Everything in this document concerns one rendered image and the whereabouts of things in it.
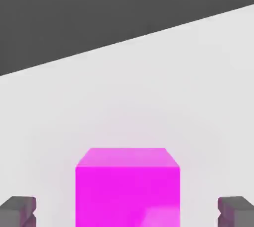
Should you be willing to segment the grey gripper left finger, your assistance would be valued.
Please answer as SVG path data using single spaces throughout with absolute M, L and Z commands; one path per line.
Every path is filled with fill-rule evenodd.
M 35 197 L 11 196 L 0 205 L 0 227 L 36 227 Z

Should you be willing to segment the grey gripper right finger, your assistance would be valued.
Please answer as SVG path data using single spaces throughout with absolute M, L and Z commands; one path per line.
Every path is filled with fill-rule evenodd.
M 242 196 L 218 198 L 218 227 L 254 227 L 254 205 Z

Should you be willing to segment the small magenta cube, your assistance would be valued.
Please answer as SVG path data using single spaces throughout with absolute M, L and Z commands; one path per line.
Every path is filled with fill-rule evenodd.
M 180 227 L 180 167 L 164 148 L 91 148 L 75 168 L 75 227 Z

